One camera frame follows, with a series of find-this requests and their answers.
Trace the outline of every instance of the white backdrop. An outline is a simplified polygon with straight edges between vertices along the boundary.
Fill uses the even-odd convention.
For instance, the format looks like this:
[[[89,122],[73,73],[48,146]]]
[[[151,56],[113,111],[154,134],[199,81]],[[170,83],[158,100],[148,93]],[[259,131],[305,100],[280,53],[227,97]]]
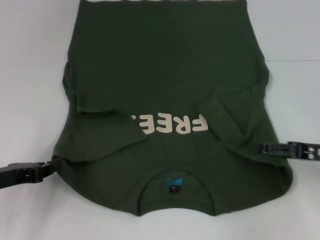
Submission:
[[[247,0],[272,78],[282,142],[320,144],[320,1]],[[49,161],[67,117],[64,65],[79,0],[0,1],[0,167]],[[319,240],[320,162],[290,160],[285,196],[218,217],[168,209],[135,217],[91,203],[56,174],[0,190],[1,240]]]

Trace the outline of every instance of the clothing tag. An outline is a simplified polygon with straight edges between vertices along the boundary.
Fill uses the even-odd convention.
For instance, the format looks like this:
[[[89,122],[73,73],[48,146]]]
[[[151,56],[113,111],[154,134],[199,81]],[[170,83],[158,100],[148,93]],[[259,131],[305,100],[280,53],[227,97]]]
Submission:
[[[178,193],[178,192],[179,192],[178,186],[170,186],[170,187],[169,187],[169,192],[170,192],[171,194]]]

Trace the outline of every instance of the white surface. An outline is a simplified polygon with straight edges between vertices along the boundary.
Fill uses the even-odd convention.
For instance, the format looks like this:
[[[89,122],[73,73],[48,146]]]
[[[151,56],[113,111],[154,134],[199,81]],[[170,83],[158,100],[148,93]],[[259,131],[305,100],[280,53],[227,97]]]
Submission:
[[[78,3],[0,1],[1,167],[51,157],[67,116],[61,81]],[[266,103],[279,139],[320,143],[320,1],[248,6],[272,73]],[[319,240],[320,162],[290,164],[287,195],[219,217],[185,209],[135,217],[91,203],[55,174],[0,190],[0,239]]]

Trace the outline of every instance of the t-shirt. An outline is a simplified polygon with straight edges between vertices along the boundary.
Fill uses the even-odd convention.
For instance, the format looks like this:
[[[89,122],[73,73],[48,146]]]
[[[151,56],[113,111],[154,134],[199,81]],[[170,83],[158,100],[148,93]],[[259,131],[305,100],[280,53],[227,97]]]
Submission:
[[[85,198],[141,216],[216,216],[284,195],[286,159],[264,105],[269,70],[245,0],[81,0],[54,148]]]

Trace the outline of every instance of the dark green t-shirt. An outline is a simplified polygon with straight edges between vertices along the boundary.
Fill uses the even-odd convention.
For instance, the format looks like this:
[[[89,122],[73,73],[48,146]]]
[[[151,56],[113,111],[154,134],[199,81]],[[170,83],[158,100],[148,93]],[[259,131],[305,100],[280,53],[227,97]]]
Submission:
[[[219,215],[285,194],[265,110],[269,71],[245,0],[80,1],[54,148],[85,198],[141,216]]]

